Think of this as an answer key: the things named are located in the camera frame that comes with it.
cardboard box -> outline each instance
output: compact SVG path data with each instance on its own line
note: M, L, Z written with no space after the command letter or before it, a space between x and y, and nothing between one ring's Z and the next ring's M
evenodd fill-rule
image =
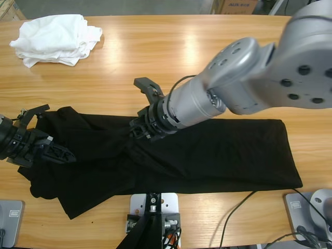
M26 20L19 6L14 0L0 0L0 21Z
M258 0L214 0L211 14L251 15Z

silver cylinder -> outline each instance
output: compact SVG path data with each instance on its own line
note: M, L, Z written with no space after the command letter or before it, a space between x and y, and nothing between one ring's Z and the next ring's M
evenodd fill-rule
M169 110L167 112L167 95L163 103L163 111L167 114L169 123L178 129L195 125L204 120L222 114L226 110L225 104L213 91L207 90L200 75L178 87L171 94Z

black garment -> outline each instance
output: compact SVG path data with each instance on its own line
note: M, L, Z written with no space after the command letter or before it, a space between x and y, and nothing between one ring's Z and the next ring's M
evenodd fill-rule
M77 162L36 163L19 172L34 197L58 197L70 219L113 195L298 188L280 120L212 119L154 143L129 136L132 117L46 112L37 129L69 148Z

folded white cloth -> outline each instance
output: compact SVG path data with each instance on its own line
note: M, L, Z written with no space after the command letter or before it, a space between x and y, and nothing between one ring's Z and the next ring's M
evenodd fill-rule
M29 68L37 62L75 66L89 56L102 32L99 27L88 26L81 15L48 16L23 23L19 38L9 45Z

wood grain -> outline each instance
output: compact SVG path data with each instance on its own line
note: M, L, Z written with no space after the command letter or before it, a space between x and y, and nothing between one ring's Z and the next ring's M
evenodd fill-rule
M179 78L200 72L236 39L253 36L262 45L277 42L288 17L122 16L87 20L89 25L103 28L103 40L75 67L38 63L26 68L8 46L18 37L22 22L0 24L0 113L12 118L21 108L48 103L52 110L72 106L81 113L136 115L148 102L134 87L134 78L149 77L167 93ZM330 109L273 108L250 116L226 112L219 118L282 119L303 180L302 190L332 187ZM16 170L0 161L0 198L26 203L18 246L115 248L125 236L129 196L112 197L69 220L57 200L32 197L30 183ZM224 245L270 242L290 232L283 202L283 195L289 192L252 196L230 219ZM183 248L218 246L225 215L247 194L179 195Z

